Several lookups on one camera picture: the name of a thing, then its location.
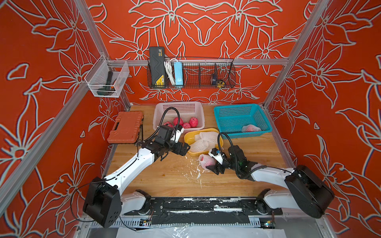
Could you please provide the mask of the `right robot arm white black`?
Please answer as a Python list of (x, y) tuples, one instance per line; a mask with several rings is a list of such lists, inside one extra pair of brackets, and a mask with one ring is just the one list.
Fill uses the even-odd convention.
[(253, 208), (267, 215), (278, 208), (299, 209), (306, 215), (319, 219), (334, 200), (334, 192), (307, 166), (277, 168), (247, 160), (243, 150), (235, 145), (224, 153), (210, 149), (213, 159), (205, 168), (215, 174), (225, 170), (235, 171), (239, 179), (266, 182), (282, 187), (282, 190), (264, 189), (254, 202)]

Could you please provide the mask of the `foam net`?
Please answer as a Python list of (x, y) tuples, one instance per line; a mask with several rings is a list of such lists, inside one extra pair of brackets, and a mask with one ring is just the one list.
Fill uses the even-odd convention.
[(215, 147), (215, 143), (207, 141), (207, 140), (197, 140), (190, 146), (189, 152), (191, 153), (201, 153), (204, 151), (209, 151), (210, 149)]
[(202, 131), (194, 136), (195, 141), (205, 140), (213, 144), (218, 143), (218, 133), (215, 131)]

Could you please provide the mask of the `netted apple large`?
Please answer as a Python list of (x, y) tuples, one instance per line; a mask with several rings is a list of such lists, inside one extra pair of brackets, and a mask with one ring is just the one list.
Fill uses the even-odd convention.
[(208, 170), (208, 166), (215, 166), (216, 164), (216, 160), (207, 154), (201, 154), (198, 161), (199, 165), (205, 170)]

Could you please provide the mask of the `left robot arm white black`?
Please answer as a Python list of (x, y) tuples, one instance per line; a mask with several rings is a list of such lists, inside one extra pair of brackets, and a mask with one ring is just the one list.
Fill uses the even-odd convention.
[(83, 212), (103, 228), (109, 228), (121, 215), (146, 209), (150, 200), (146, 192), (136, 190), (126, 198), (121, 196), (129, 184), (155, 161), (163, 160), (169, 153), (187, 154), (190, 146), (179, 141), (183, 133), (182, 126), (160, 126), (120, 168), (105, 178), (94, 178), (89, 184)]

